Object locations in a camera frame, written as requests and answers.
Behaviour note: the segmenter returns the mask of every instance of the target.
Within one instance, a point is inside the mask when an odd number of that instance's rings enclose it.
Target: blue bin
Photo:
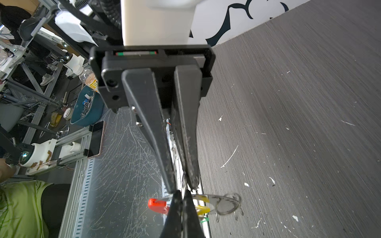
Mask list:
[[[81,118],[81,113],[83,112],[82,102],[86,99],[85,95],[93,96],[93,103],[91,104],[88,113]],[[94,92],[88,86],[85,86],[78,95],[77,102],[75,103],[73,115],[70,119],[70,124],[76,124],[79,126],[88,126],[96,123],[102,116],[103,111],[103,100],[99,93]]]

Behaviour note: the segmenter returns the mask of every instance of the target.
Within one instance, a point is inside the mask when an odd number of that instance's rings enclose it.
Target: smartphone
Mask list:
[[[91,125],[89,130],[92,132],[91,141],[88,150],[87,157],[92,158],[101,154],[103,135],[104,135],[105,123],[100,121],[94,125]]]

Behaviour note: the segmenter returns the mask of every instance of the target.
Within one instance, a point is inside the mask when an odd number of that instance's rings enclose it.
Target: person in green shirt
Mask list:
[[[0,158],[0,183],[15,171]],[[0,237],[58,237],[69,189],[39,180],[0,186]]]

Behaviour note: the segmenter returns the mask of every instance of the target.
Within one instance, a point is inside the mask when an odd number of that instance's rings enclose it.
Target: black phone screen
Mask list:
[[[91,135],[89,153],[87,157],[92,157],[100,153],[102,146],[103,126],[104,121],[100,121],[93,125],[93,133]]]

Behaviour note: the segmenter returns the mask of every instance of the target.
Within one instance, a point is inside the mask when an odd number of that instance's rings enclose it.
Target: green shirt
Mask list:
[[[41,196],[49,185],[34,180],[0,186],[0,237],[48,238]]]

